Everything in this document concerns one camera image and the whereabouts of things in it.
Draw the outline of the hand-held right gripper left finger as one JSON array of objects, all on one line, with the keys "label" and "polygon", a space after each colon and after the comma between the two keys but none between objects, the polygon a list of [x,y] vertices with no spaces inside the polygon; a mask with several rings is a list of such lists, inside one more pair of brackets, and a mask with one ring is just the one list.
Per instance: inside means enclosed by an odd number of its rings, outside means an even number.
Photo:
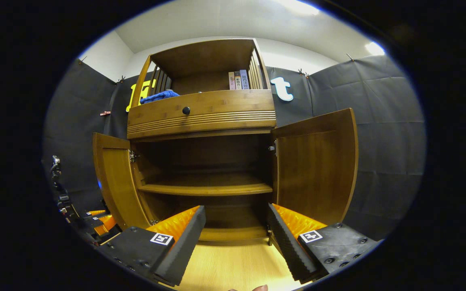
[{"label": "hand-held right gripper left finger", "polygon": [[195,206],[146,229],[130,227],[97,251],[139,278],[177,286],[205,224],[205,206]]}]

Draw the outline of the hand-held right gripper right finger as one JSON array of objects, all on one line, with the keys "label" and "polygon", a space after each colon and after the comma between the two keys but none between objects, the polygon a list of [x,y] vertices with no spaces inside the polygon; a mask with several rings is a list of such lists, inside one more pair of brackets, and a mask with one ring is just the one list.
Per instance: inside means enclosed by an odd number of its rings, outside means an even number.
[{"label": "hand-held right gripper right finger", "polygon": [[275,203],[268,204],[267,222],[273,243],[300,283],[336,273],[380,245],[344,223],[326,225]]}]

